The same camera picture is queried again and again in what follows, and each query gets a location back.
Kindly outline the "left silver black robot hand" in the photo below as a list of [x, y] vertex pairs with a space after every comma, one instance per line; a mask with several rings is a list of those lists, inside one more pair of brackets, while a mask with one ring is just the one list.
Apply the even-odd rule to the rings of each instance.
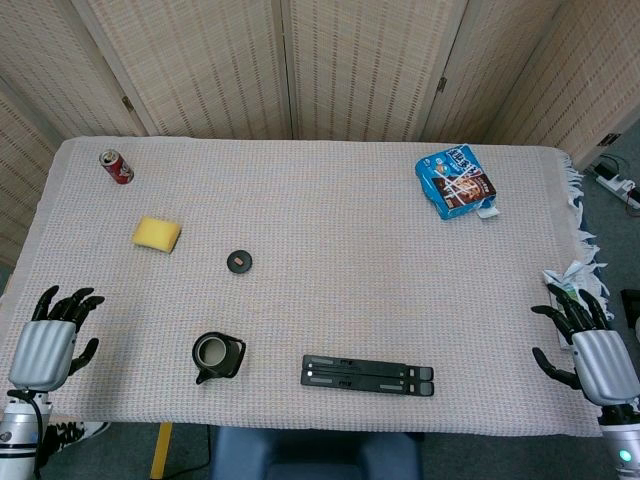
[[97, 352], [99, 340], [92, 338], [79, 356], [74, 355], [80, 329], [104, 298], [87, 287], [55, 301], [58, 291], [54, 285], [41, 295], [21, 331], [9, 370], [9, 382], [18, 390], [55, 391]]

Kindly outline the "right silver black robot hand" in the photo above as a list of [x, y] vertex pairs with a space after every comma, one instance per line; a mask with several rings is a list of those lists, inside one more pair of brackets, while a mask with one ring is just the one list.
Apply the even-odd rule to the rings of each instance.
[[551, 319], [571, 348], [574, 371], [561, 370], [550, 363], [544, 352], [534, 347], [532, 354], [550, 378], [583, 392], [587, 400], [600, 407], [630, 404], [639, 397], [639, 379], [619, 333], [607, 325], [598, 300], [580, 289], [578, 299], [564, 289], [549, 284], [549, 292], [560, 306], [531, 308]]

